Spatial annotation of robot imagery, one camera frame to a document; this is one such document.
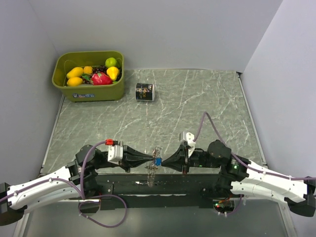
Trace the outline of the blue tagged key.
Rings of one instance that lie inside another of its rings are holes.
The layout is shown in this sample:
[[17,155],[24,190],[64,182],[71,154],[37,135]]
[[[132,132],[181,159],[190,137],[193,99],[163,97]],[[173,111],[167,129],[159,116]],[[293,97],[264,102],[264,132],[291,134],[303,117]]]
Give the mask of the blue tagged key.
[[154,161],[155,166],[161,166],[161,163],[162,163],[162,158],[155,158],[155,161]]

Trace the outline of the large silver keyring with rings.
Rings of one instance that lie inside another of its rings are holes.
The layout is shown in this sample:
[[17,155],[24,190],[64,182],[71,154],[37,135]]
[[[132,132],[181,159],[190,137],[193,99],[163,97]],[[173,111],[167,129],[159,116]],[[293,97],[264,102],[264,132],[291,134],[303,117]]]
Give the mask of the large silver keyring with rings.
[[145,168],[147,169],[148,177],[147,177],[147,185],[148,187],[152,188],[154,186],[154,181],[155,181],[155,175],[156,171],[158,170],[159,166],[154,165],[155,158],[161,158],[161,151],[162,147],[161,146],[156,146],[153,149],[152,155],[154,160],[151,161]]

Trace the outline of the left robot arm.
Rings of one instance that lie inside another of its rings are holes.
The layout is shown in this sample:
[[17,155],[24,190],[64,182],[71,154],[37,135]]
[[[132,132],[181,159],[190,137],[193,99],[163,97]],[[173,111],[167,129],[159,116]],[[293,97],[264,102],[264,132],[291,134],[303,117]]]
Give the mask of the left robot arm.
[[155,160],[153,155],[141,153],[127,145],[115,143],[108,151],[96,146],[83,146],[75,160],[60,169],[20,185],[0,185],[0,224],[10,225],[19,221],[33,209],[64,199],[93,198],[100,194],[97,170],[120,167],[126,172],[146,162]]

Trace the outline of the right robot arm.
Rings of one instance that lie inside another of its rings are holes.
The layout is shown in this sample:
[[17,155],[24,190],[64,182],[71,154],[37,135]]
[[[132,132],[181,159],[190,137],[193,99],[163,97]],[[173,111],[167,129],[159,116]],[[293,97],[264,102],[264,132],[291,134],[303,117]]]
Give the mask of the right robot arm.
[[233,156],[220,140],[211,142],[206,151],[183,141],[161,165],[183,174],[189,173],[191,167],[219,168],[211,188],[221,198],[238,195],[270,199],[287,204],[291,212],[305,217],[313,217],[316,212],[314,180],[283,178],[253,161]]

